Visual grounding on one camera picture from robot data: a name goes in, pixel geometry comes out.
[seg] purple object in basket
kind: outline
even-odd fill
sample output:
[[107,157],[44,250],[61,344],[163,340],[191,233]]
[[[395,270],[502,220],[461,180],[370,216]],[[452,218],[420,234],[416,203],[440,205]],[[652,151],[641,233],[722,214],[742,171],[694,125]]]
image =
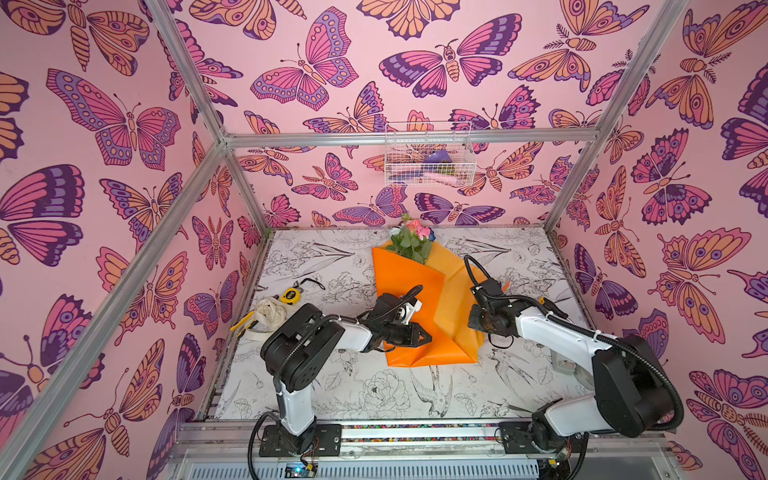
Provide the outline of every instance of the purple object in basket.
[[424,159],[425,164],[450,164],[451,156],[448,151],[438,150]]

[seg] bird drawing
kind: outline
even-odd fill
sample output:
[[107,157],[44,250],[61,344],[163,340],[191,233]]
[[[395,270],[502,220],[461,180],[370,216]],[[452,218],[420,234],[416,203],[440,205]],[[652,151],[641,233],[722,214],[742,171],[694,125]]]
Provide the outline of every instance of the bird drawing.
[[502,382],[504,382],[504,384],[509,387],[512,392],[515,391],[515,384],[517,382],[514,382],[509,378],[510,372],[518,374],[518,376],[525,380],[529,386],[532,386],[531,381],[533,380],[533,377],[514,364],[515,360],[529,363],[528,360],[517,356],[514,353],[504,352],[500,349],[492,349],[492,353],[488,357],[489,359],[496,361],[496,373],[499,377],[501,377]]
[[448,393],[445,394],[440,388],[440,370],[438,370],[437,366],[429,367],[429,372],[432,374],[431,389],[428,389],[416,379],[413,375],[413,369],[409,371],[416,395],[419,396],[422,402],[429,404],[429,418],[445,417],[445,414],[448,413],[448,406],[451,404],[451,396],[453,395],[453,375],[451,375],[451,385],[448,387]]

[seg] white wire basket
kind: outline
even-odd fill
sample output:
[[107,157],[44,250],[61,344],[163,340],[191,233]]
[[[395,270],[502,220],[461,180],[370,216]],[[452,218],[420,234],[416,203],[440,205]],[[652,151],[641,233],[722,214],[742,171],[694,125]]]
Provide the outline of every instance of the white wire basket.
[[470,130],[450,130],[453,122],[391,122],[384,134],[386,185],[466,187],[475,178],[477,159]]

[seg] orange paper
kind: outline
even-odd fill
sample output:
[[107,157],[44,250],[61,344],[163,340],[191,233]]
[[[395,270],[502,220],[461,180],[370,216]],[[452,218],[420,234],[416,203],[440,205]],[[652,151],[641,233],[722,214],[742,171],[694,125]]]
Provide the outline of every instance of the orange paper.
[[[385,250],[390,244],[372,249],[376,292],[402,296],[414,286],[423,285],[424,290],[418,295],[422,308],[412,321],[432,335],[432,342],[417,349],[395,348],[386,354],[387,364],[412,367],[477,363],[478,349],[485,336],[467,326],[475,298],[469,291],[472,281],[464,261],[439,243],[433,243],[426,265],[422,265]],[[485,280],[477,270],[473,269],[473,273],[479,281]]]

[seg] black and yellow tool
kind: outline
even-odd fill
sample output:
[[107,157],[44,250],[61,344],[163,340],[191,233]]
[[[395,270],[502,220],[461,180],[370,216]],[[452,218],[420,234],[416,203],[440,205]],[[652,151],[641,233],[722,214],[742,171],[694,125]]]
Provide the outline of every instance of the black and yellow tool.
[[301,282],[299,282],[297,280],[293,284],[293,286],[290,287],[288,290],[286,290],[285,293],[280,297],[280,301],[283,302],[283,303],[286,303],[288,305],[296,305],[299,302],[299,300],[301,300],[301,293],[304,291],[304,289],[301,288],[301,285],[304,282],[317,283],[317,285],[319,285],[320,288],[322,288],[323,290],[326,289],[325,286],[322,283],[318,282],[317,280],[311,279],[311,278],[305,278]]

